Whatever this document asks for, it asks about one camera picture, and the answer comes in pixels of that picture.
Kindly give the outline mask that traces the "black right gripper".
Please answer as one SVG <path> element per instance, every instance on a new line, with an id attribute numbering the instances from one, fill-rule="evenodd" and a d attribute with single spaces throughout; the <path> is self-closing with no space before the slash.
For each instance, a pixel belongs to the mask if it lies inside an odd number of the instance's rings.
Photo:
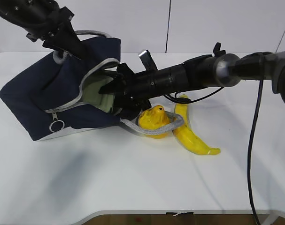
<path id="1" fill-rule="evenodd" d="M 118 77 L 102 86 L 99 90 L 100 94 L 116 94 L 114 107 L 142 110 L 150 109 L 151 103 L 148 97 L 140 99 L 139 94 L 143 79 L 147 79 L 152 69 L 146 69 L 142 72 L 134 73 L 126 63 L 117 66 Z"/>

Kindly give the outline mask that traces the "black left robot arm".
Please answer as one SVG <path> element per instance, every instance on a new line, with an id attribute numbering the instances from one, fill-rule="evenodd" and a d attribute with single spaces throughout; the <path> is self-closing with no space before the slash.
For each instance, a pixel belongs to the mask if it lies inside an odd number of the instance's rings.
<path id="1" fill-rule="evenodd" d="M 0 17 L 22 27 L 32 42 L 40 39 L 44 48 L 67 52 L 85 59 L 88 51 L 74 31 L 74 14 L 55 0 L 0 0 Z"/>

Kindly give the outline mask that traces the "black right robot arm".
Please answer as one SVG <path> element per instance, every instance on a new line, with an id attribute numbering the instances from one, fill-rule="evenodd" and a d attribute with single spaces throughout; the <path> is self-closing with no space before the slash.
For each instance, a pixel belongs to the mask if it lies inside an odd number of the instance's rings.
<path id="1" fill-rule="evenodd" d="M 99 93 L 139 102 L 175 92 L 229 88 L 242 80 L 270 80 L 272 92 L 279 94 L 285 104 L 285 51 L 255 52 L 240 58 L 220 48 L 217 42 L 213 54 L 164 69 L 158 69 L 150 52 L 143 50 L 139 58 L 144 71 L 134 73 L 125 63 L 120 64 L 113 81 Z"/>

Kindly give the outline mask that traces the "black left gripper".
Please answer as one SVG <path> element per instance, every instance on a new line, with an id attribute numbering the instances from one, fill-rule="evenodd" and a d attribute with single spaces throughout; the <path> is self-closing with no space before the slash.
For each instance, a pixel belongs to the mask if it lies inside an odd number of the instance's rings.
<path id="1" fill-rule="evenodd" d="M 67 7 L 62 7 L 51 12 L 44 23 L 26 28 L 28 31 L 26 37 L 32 42 L 40 39 L 44 48 L 65 51 L 78 59 L 86 59 L 88 50 L 72 28 L 73 17 L 74 13 Z"/>

